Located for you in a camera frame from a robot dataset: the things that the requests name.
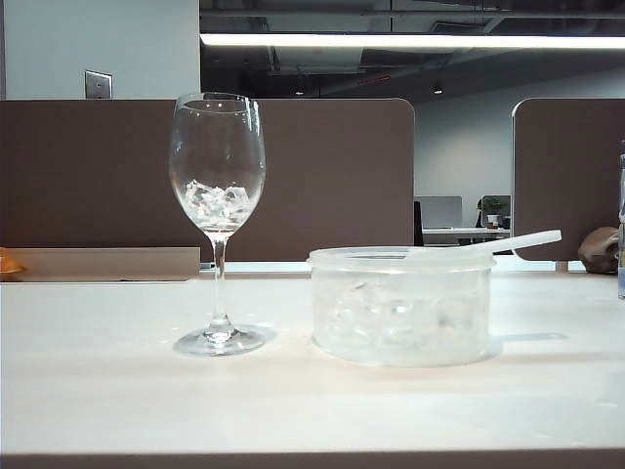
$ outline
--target desk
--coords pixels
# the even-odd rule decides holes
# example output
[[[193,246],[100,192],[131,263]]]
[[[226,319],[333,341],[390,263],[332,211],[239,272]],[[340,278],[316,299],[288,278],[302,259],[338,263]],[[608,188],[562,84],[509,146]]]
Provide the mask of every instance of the desk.
[[[364,366],[317,349],[304,264],[282,277],[239,266],[231,315],[276,336],[222,359],[172,351],[205,322],[207,275],[3,283],[3,468],[622,469],[616,278],[498,262],[492,357],[440,368]]]
[[[510,230],[499,228],[424,228],[423,237],[426,245],[462,244],[461,239],[492,239],[509,237]]]

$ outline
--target table surface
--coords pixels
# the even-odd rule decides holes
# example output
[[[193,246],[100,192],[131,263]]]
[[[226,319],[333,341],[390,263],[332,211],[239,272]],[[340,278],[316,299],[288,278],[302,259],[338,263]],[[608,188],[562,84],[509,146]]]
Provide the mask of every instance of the table surface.
[[[274,337],[220,359],[172,350],[206,321],[208,274],[2,283],[2,453],[624,449],[616,277],[498,257],[491,355],[435,368],[365,366],[319,350],[304,263],[278,266],[281,276],[232,266],[230,315]]]
[[[424,228],[424,235],[509,235],[510,230],[503,228]]]

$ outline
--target glass base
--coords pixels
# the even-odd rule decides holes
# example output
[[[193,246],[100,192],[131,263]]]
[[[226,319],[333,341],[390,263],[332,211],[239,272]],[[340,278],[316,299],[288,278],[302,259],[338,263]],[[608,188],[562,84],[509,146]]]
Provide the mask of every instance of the glass base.
[[[221,357],[238,355],[258,349],[265,343],[265,337],[259,332],[234,329],[228,340],[211,340],[208,327],[195,330],[182,337],[174,350],[183,354],[202,357]]]

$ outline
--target wall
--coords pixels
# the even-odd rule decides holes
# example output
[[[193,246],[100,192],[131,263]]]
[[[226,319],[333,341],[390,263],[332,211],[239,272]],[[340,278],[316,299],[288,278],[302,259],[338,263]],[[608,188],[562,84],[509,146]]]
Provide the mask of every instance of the wall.
[[[527,98],[625,98],[625,68],[415,105],[415,195],[462,195],[474,226],[482,195],[512,191],[512,112]]]
[[[7,99],[84,98],[84,71],[114,98],[199,91],[198,0],[4,0]]]

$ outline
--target ceiling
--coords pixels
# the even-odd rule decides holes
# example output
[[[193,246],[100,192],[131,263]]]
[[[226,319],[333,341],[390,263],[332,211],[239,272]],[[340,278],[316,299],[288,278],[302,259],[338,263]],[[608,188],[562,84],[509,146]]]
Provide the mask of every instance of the ceiling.
[[[200,32],[625,35],[625,0],[200,0]],[[625,66],[622,52],[201,47],[202,89],[441,99]]]

